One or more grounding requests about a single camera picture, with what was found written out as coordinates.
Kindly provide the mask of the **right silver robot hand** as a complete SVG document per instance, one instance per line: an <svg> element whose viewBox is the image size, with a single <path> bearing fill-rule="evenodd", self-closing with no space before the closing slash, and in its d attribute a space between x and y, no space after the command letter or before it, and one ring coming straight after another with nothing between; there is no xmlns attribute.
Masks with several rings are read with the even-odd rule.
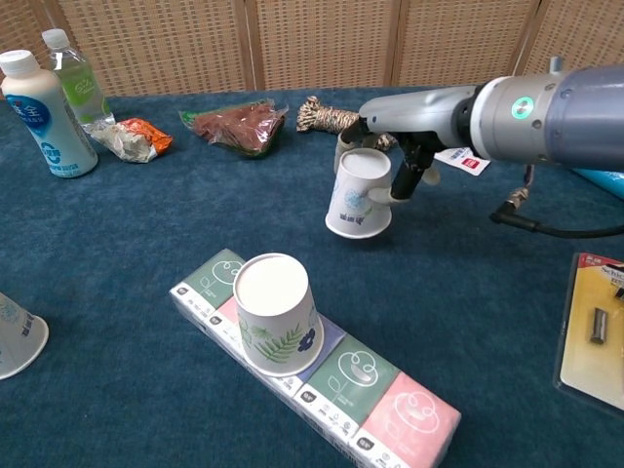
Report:
<svg viewBox="0 0 624 468"><path fill-rule="evenodd" d="M457 86L376 97L363 104L358 117L338 135L338 152L392 136L404 160L388 189L375 188L368 196L377 204L407 201L434 156L451 148L471 147L470 118L479 86Z"/></svg>

